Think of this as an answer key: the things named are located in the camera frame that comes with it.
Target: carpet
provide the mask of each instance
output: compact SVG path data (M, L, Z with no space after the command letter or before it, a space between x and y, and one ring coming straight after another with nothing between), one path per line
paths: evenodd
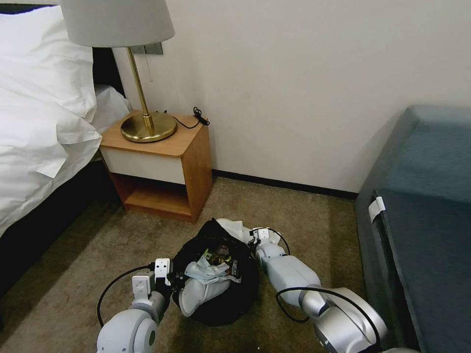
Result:
M353 201L218 177L196 224L124 212L116 200L93 200L0 300L0 352L95 352L96 303L104 287L127 269L173 257L211 217L282 232L291 253L317 272L323 286L365 297ZM313 325L289 320L274 296L261 273L250 310L219 328L185 318L170 303L155 352L324 352ZM105 296L103 319L131 301L129 276ZM303 317L299 309L288 309Z

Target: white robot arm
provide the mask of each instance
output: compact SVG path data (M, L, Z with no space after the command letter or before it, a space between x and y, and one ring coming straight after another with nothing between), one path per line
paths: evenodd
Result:
M279 297L300 307L311 319L320 344L330 353L378 352L379 341L386 325L376 311L347 288L325 289L319 277L306 264L269 241L269 229L257 228L254 237L255 253L270 283ZM101 329L97 353L151 353L156 341L157 325L168 307L170 292L167 274L170 259L157 259L154 271L132 277L134 301L128 310L121 311ZM160 285L156 291L155 284ZM395 348L387 353L413 353Z

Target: dark bed frame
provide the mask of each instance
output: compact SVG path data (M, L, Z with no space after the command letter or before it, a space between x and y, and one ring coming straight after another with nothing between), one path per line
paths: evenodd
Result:
M52 5L0 4L0 13L23 13L45 6ZM95 84L110 85L124 95L111 48L93 48L93 80ZM87 207L94 194L104 190L114 193L106 170L101 161L90 162L6 230L0 237L0 297Z

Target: sofa cushion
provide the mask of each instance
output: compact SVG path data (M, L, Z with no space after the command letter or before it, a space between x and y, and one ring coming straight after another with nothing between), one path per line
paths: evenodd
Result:
M471 352L471 204L376 194L422 353Z

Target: black bag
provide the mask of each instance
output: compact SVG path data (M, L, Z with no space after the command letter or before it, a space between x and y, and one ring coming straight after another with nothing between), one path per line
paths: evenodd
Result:
M173 272L184 273L191 261L198 261L206 249L224 244L233 259L237 259L237 269L241 282L231 281L229 288L217 297L200 305L191 318L207 326L222 326L235 322L252 305L259 291L258 263L249 247L235 239L213 218L207 221L198 234L189 240L173 259ZM173 301L180 307L179 291L173 293Z

